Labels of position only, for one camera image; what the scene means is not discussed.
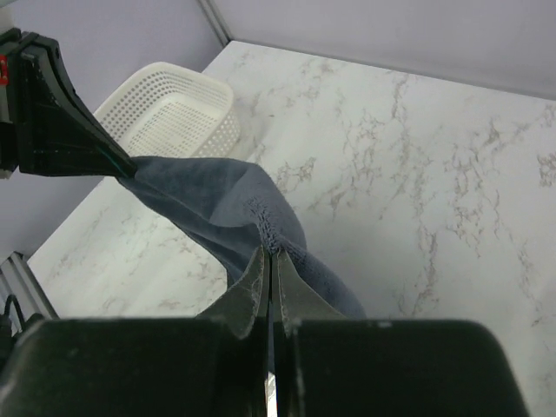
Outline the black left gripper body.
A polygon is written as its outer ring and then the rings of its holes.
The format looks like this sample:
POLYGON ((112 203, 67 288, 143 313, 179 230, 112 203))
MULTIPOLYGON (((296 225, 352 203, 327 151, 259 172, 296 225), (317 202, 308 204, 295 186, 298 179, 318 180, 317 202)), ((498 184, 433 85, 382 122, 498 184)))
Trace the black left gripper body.
POLYGON ((11 28, 1 34, 1 178, 9 179, 17 168, 17 140, 12 116, 13 87, 10 85, 10 58, 18 45, 21 30, 11 28))

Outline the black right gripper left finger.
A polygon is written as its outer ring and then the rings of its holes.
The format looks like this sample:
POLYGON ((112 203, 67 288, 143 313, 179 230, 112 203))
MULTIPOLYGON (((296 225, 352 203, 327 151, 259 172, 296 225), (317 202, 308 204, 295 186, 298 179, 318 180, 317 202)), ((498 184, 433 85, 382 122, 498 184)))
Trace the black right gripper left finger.
POLYGON ((4 416, 263 416, 268 253, 194 318, 39 321, 1 375, 4 416))

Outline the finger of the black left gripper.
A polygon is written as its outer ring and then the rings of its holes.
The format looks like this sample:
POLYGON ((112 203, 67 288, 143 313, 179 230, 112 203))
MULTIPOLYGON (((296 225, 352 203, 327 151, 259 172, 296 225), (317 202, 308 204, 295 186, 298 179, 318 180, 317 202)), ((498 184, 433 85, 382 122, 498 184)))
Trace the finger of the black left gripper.
POLYGON ((17 69, 21 172, 123 178, 135 174, 131 157, 76 93, 56 40, 24 34, 17 48, 17 69))

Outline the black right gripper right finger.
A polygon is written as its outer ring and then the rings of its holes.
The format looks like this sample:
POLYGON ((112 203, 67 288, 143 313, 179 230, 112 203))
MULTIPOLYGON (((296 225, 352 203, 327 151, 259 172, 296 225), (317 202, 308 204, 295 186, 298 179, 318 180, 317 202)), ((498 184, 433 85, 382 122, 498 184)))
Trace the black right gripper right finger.
POLYGON ((503 349, 473 321, 355 320, 272 258, 281 416, 525 416, 503 349))

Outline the dark blue towel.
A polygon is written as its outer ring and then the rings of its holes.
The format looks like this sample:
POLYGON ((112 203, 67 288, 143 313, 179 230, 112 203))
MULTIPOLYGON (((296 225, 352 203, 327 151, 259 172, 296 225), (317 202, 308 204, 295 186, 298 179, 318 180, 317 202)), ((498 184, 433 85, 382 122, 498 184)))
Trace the dark blue towel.
POLYGON ((137 171, 119 183, 207 250, 232 288, 253 253, 284 249, 298 275, 332 308, 365 318, 355 294, 307 247, 294 210, 259 165, 229 158, 138 156, 137 171))

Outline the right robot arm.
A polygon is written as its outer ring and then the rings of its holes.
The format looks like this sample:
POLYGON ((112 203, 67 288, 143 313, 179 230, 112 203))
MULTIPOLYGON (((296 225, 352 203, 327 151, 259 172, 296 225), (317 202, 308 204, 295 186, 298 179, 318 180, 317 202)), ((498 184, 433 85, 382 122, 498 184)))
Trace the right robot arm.
POLYGON ((525 416, 495 337, 472 321, 355 320, 254 252, 195 318, 1 310, 4 416, 525 416))

